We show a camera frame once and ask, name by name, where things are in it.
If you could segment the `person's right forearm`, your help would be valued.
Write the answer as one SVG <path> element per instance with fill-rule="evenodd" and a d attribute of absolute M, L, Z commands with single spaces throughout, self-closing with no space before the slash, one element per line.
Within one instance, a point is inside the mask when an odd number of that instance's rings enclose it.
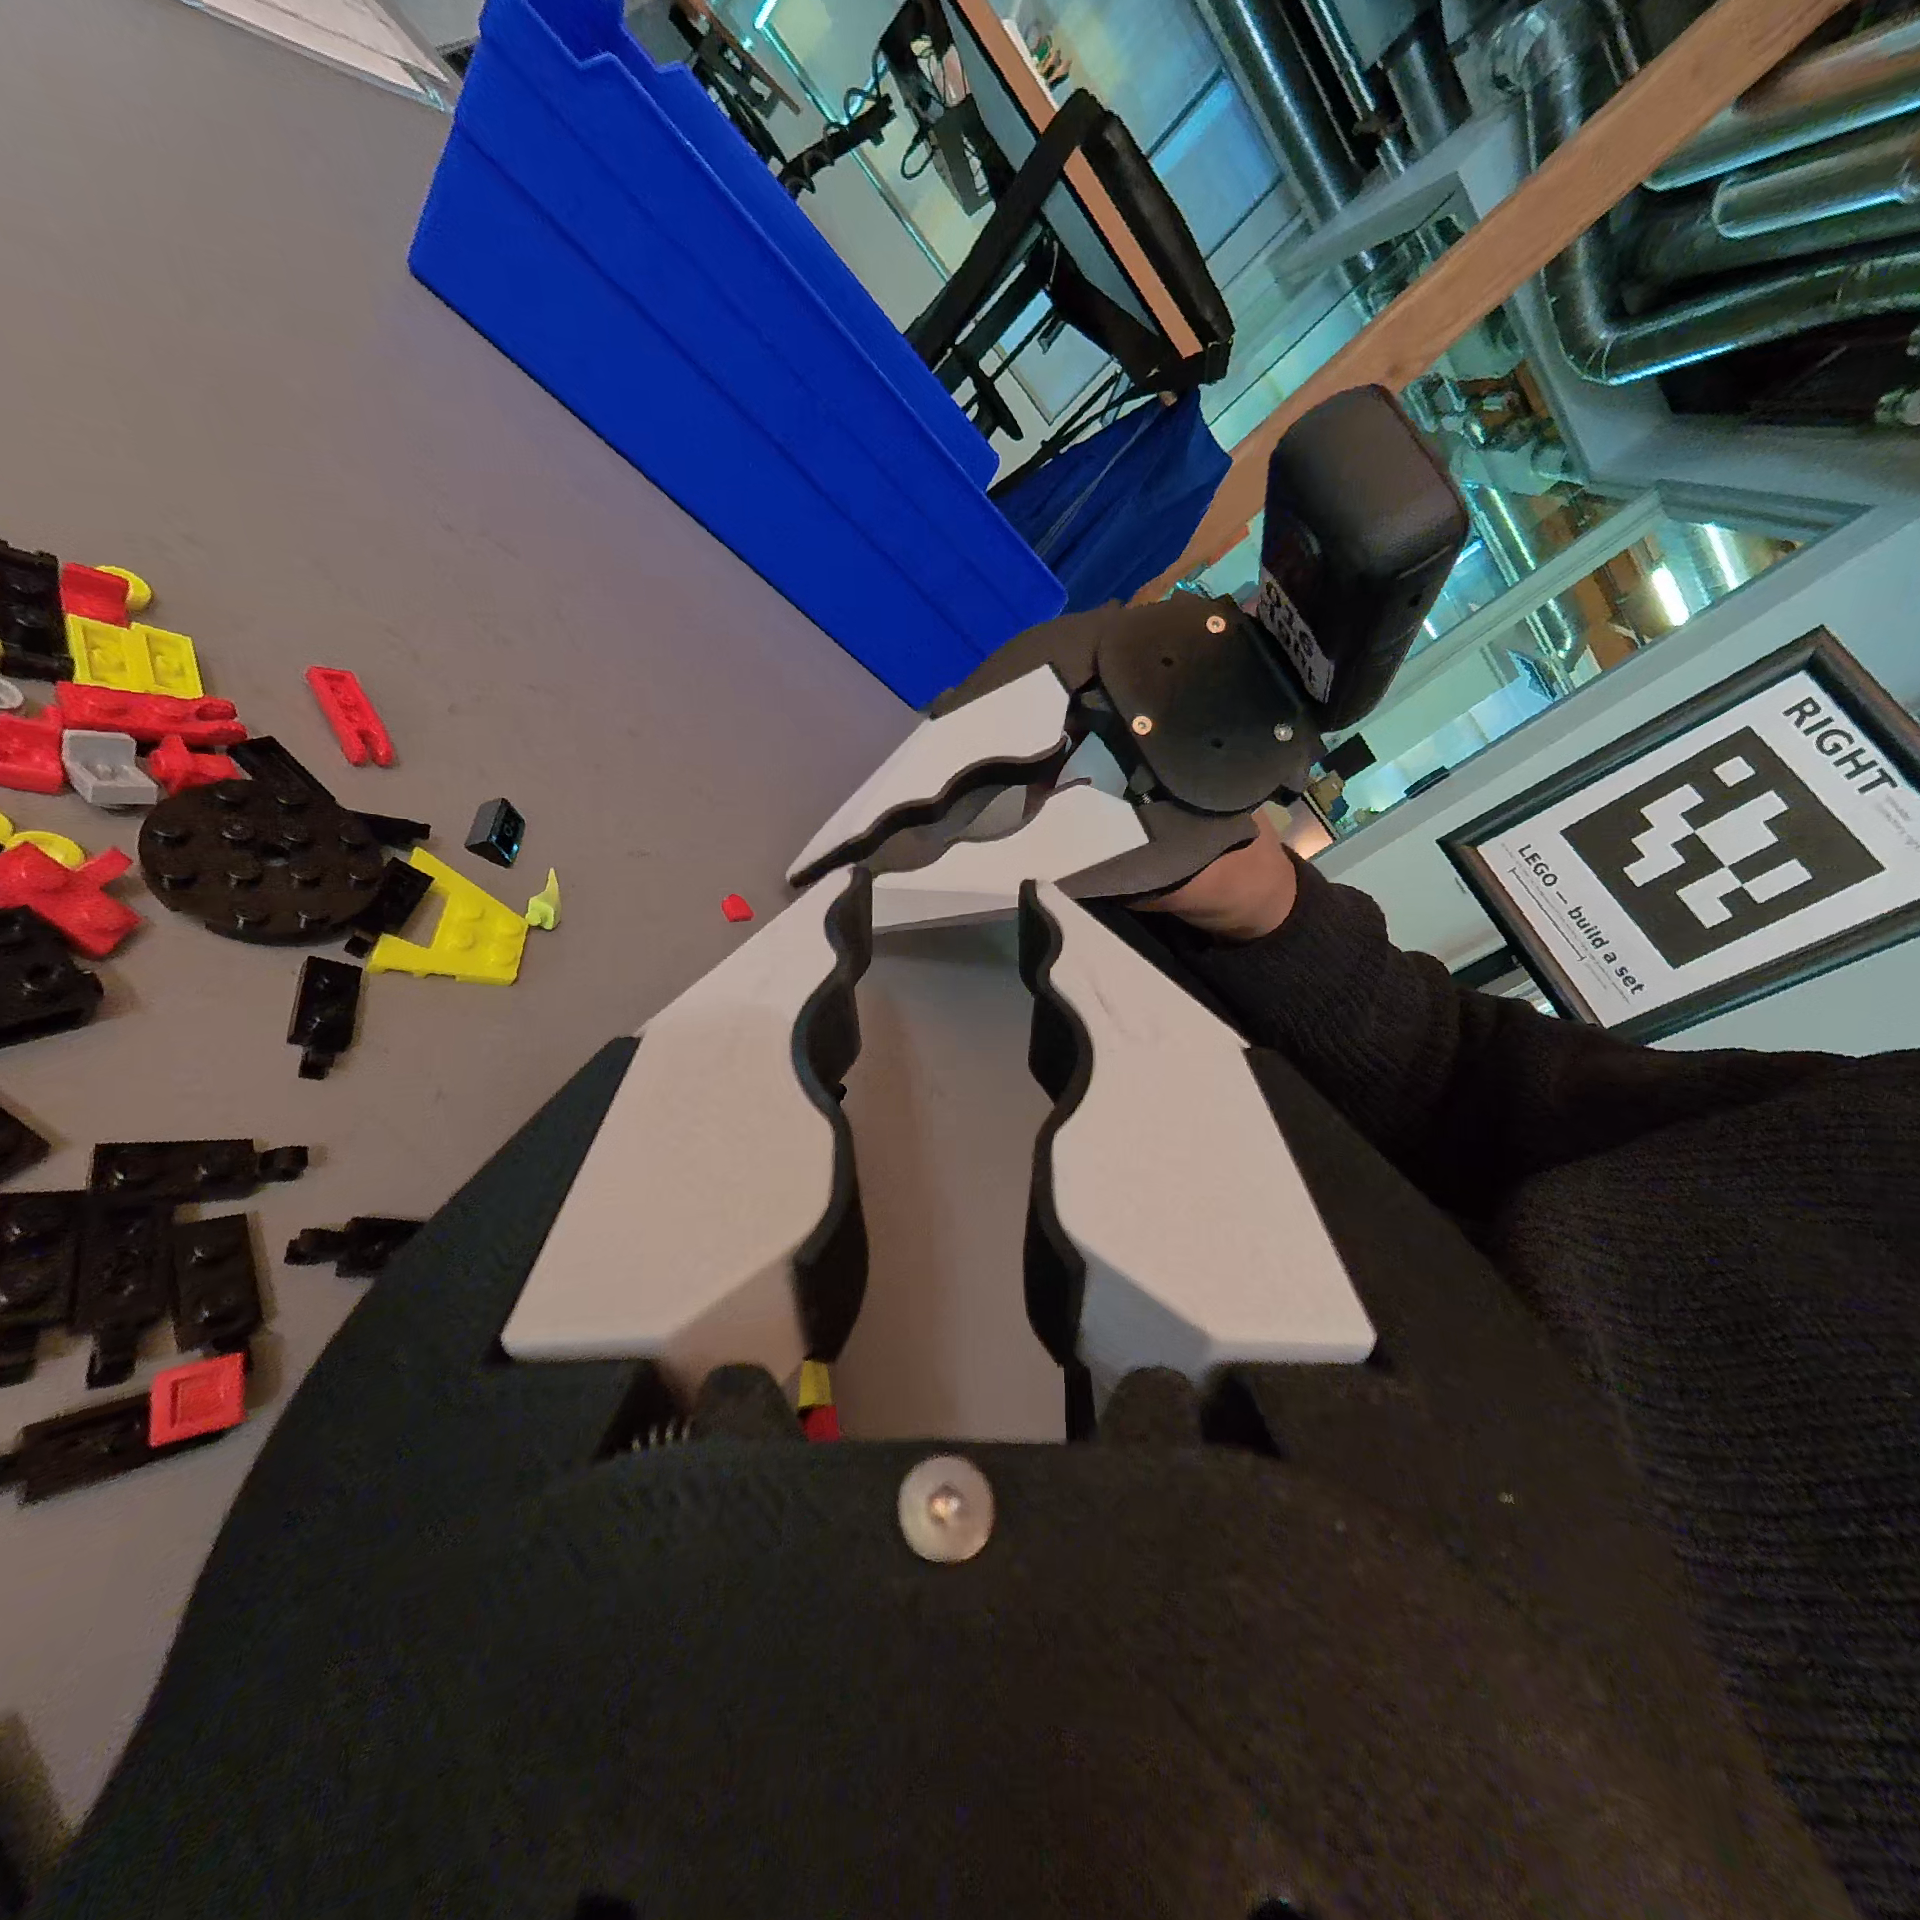
<path fill-rule="evenodd" d="M 1482 1228 L 1524 1182 L 1659 1123 L 1642 1050 L 1461 989 L 1392 942 L 1373 899 L 1296 862 L 1298 901 L 1266 937 L 1183 925 L 1190 971 L 1443 1211 Z"/>

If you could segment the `yellow wedge lego plate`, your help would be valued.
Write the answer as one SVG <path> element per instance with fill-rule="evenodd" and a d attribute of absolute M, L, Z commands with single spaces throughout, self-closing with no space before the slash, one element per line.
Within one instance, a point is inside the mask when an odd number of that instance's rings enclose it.
<path fill-rule="evenodd" d="M 522 971 L 530 923 L 445 862 L 415 849 L 410 870 L 427 879 L 439 922 L 427 942 L 381 933 L 365 961 L 370 973 L 443 977 L 464 986 L 510 987 Z"/>

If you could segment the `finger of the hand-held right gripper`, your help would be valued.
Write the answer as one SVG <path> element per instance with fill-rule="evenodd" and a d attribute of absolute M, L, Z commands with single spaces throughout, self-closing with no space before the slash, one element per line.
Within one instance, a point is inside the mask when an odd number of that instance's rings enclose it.
<path fill-rule="evenodd" d="M 1067 879 L 1146 849 L 1134 807 L 1092 783 L 1069 783 L 996 836 L 957 836 L 930 862 L 878 874 L 871 931 L 914 933 L 1015 922 L 1029 879 Z"/>
<path fill-rule="evenodd" d="M 975 786 L 1042 766 L 1067 738 L 1067 710 L 1067 686 L 1051 666 L 1037 666 L 924 718 L 811 834 L 787 868 L 787 883 L 804 890 L 867 860 L 899 833 L 948 818 Z"/>

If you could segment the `metal ventilation ducts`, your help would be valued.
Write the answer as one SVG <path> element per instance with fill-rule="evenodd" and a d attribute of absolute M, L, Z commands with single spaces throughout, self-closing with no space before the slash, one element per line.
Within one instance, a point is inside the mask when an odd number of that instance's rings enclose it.
<path fill-rule="evenodd" d="M 1437 150 L 1360 196 L 1350 227 L 1272 257 L 1275 314 L 1210 415 L 1231 449 L 1378 321 L 1482 219 L 1471 166 L 1504 204 L 1624 84 L 1638 55 L 1630 5 L 1486 5 L 1455 63 L 1484 99 Z M 1400 403 L 1447 455 L 1469 538 L 1410 662 L 1532 578 L 1615 507 L 1594 489 L 1552 356 L 1594 388 L 1634 388 L 1746 350 L 1800 340 L 1888 307 L 1811 293 L 1840 263 L 1916 251 L 1916 5 L 1824 53 L 1797 55 L 1726 106 L 1530 283 L 1491 305 Z"/>

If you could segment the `wooden beam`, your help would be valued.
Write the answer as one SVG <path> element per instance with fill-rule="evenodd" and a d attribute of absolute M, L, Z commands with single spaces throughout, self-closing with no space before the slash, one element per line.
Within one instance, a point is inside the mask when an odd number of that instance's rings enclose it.
<path fill-rule="evenodd" d="M 1404 391 L 1838 11 L 1840 2 L 1716 2 L 1699 17 L 1234 445 L 1183 551 L 1132 606 L 1160 601 L 1245 538 L 1270 452 L 1317 404 L 1356 386 Z"/>

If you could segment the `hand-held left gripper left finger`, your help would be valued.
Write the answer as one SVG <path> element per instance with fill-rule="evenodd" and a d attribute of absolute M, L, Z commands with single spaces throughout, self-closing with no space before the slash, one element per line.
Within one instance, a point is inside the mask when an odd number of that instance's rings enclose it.
<path fill-rule="evenodd" d="M 650 1361 L 676 1389 L 836 1363 L 869 1284 L 845 1114 L 871 877 L 811 885 L 637 1033 L 511 1307 L 514 1361 Z"/>

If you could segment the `pile of lego pieces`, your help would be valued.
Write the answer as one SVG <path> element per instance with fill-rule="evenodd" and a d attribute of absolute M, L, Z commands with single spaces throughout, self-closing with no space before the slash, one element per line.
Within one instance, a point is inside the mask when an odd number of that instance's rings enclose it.
<path fill-rule="evenodd" d="M 4 786 L 154 809 L 203 783 L 248 777 L 334 799 L 279 742 L 248 735 L 202 693 L 188 642 L 136 626 L 144 587 L 118 570 L 63 564 L 4 545 L 4 673 L 54 686 L 38 715 L 4 687 Z M 351 954 L 399 929 L 424 877 L 394 853 L 418 822 L 359 817 L 387 854 L 373 903 L 340 937 Z M 115 956 L 140 914 L 112 886 L 118 849 L 54 851 L 4 825 L 4 1045 L 58 1037 L 95 1020 L 92 963 Z M 135 1394 L 28 1423 L 4 1453 L 20 1505 L 50 1501 L 202 1450 L 247 1418 L 261 1292 L 248 1220 L 192 1217 L 222 1197 L 304 1174 L 304 1146 L 251 1138 L 95 1143 L 82 1188 L 4 1190 L 4 1385 L 31 1379 L 42 1339 L 86 1341 L 86 1389 L 130 1380 L 149 1333 L 168 1322 L 183 1357 Z"/>

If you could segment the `wooden edged desk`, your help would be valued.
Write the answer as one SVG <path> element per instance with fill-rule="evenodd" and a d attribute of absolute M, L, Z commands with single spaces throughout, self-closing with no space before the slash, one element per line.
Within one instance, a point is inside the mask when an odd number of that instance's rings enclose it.
<path fill-rule="evenodd" d="M 1086 154 L 1088 132 L 1109 116 L 1107 108 L 1086 92 L 1060 103 L 1026 53 L 1021 35 L 995 5 L 955 2 L 942 9 L 983 125 L 996 137 L 1030 134 L 1034 150 L 1051 132 L 1063 134 L 1063 172 L 1042 194 L 1060 191 L 1074 204 L 1066 239 L 1079 273 L 1149 324 L 1168 342 L 1174 365 L 1195 361 L 1203 351 L 1200 333 L 1148 258 L 1130 212 L 1098 178 Z"/>

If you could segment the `black office chair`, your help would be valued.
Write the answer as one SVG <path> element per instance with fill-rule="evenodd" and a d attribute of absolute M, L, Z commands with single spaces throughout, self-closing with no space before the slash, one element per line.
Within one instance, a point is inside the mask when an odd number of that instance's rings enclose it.
<path fill-rule="evenodd" d="M 1182 399 L 1231 359 L 1231 310 L 1132 130 L 1077 89 L 1037 132 L 946 286 L 904 331 L 948 388 L 996 403 L 978 355 L 1044 299 L 1138 395 Z"/>

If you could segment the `framed marker sign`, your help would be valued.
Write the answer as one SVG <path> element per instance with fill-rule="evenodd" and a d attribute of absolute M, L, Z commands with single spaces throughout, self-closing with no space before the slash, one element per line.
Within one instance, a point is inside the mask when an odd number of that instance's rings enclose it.
<path fill-rule="evenodd" d="M 1437 846 L 1558 1018 L 1655 1043 L 1914 939 L 1916 781 L 1811 629 Z"/>

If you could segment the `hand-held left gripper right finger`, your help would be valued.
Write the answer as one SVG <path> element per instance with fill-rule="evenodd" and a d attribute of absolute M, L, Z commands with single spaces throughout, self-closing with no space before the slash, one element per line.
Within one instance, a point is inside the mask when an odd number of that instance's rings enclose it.
<path fill-rule="evenodd" d="M 1375 1325 L 1250 1050 L 1050 879 L 1024 885 L 1026 1068 L 1047 1098 L 1024 1307 L 1069 1375 L 1357 1365 Z"/>

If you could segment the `red lego clip plate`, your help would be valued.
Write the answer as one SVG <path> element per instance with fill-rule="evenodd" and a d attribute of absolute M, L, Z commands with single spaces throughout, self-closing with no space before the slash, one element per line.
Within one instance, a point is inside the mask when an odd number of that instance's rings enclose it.
<path fill-rule="evenodd" d="M 312 693 L 327 732 L 349 766 L 373 766 L 380 771 L 395 766 L 398 753 L 394 735 L 354 673 L 312 662 L 304 670 L 304 684 Z"/>

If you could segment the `black round lego plate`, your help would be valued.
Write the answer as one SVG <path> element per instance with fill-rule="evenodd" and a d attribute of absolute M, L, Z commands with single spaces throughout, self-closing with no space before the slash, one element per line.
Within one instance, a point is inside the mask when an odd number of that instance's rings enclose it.
<path fill-rule="evenodd" d="M 135 858 L 163 905 L 254 946 L 344 937 L 389 863 L 373 829 L 338 803 L 248 777 L 156 804 Z"/>

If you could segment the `person's right hand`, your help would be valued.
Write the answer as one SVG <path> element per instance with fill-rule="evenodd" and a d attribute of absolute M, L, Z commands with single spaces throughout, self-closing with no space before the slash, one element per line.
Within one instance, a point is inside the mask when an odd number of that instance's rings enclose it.
<path fill-rule="evenodd" d="M 1211 939 L 1250 943 L 1278 931 L 1301 893 L 1301 868 L 1270 818 L 1254 818 L 1254 836 L 1197 876 L 1136 903 L 1138 914 L 1168 916 Z"/>

